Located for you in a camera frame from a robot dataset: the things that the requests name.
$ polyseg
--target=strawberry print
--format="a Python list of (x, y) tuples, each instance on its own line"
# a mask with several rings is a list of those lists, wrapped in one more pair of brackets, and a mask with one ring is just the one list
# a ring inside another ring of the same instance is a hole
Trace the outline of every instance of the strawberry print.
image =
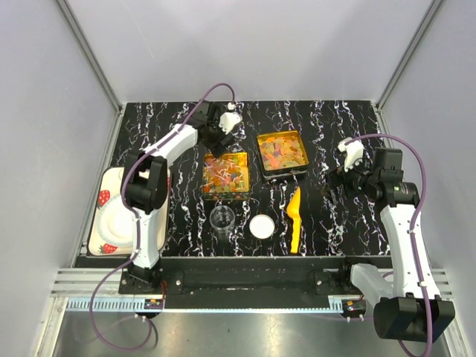
[(109, 190), (102, 190), (99, 192), (99, 197), (97, 198), (97, 208), (101, 209), (102, 206), (106, 204), (111, 198), (111, 193)]
[(106, 243), (105, 245), (100, 245), (99, 252), (101, 254), (111, 254), (114, 253), (116, 249), (118, 249), (118, 247)]

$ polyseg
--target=black marble tabletop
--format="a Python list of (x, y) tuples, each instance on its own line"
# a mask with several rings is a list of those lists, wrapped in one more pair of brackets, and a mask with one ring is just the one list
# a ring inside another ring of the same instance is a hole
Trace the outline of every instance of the black marble tabletop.
[[(128, 103), (112, 158), (112, 166), (122, 166), (131, 149), (155, 143), (181, 122), (193, 103)], [(297, 185), (301, 187), (302, 219), (299, 252), (315, 255), (384, 255), (390, 249), (376, 212), (366, 199), (346, 200), (337, 206), (321, 196), (324, 173), (343, 163), (335, 151), (347, 137), (379, 131), (369, 101), (260, 101), (241, 102), (243, 122), (234, 136), (231, 152), (248, 153), (251, 171), (251, 198), (245, 201), (215, 202), (202, 198), (202, 167), (207, 150), (190, 149), (173, 164), (173, 188), (167, 244), (164, 256), (286, 256), (292, 237), (292, 220), (286, 207)], [(296, 129), (309, 157), (303, 178), (266, 181), (257, 158), (256, 137), (267, 132)], [(382, 146), (378, 139), (364, 141), (366, 154)], [(236, 214), (229, 242), (218, 243), (208, 220), (215, 205), (230, 205)], [(264, 213), (275, 222), (268, 240), (253, 238), (249, 222)]]

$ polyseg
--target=yellow plastic scoop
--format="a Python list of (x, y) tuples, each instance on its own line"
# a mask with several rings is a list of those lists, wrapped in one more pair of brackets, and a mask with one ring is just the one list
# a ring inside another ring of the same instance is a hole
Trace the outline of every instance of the yellow plastic scoop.
[(297, 188), (295, 195), (289, 202), (286, 212), (289, 218), (292, 218), (292, 241), (291, 241), (291, 253), (296, 254), (299, 249), (299, 235), (300, 235), (300, 187)]

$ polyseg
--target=white wall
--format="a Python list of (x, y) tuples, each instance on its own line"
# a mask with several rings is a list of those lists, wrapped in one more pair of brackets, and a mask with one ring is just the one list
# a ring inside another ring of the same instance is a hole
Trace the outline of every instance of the white wall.
[(430, 2), (69, 0), (123, 102), (377, 100)]
[[(431, 260), (447, 271), (476, 352), (475, 19), (474, 1), (443, 5), (384, 116), (390, 132), (413, 143), (426, 164), (425, 242)], [(405, 167), (407, 179), (419, 182), (413, 159)]]
[(24, 357), (115, 117), (54, 1), (0, 1), (0, 48), (0, 354)]

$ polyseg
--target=square glass container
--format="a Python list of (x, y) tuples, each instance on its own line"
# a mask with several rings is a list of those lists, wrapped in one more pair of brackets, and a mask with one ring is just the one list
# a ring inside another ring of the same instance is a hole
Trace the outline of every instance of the square glass container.
[(248, 153), (235, 152), (214, 158), (206, 154), (203, 166), (204, 199), (249, 199)]
[(257, 145), (265, 179), (301, 175), (307, 172), (309, 159), (297, 130), (258, 135)]

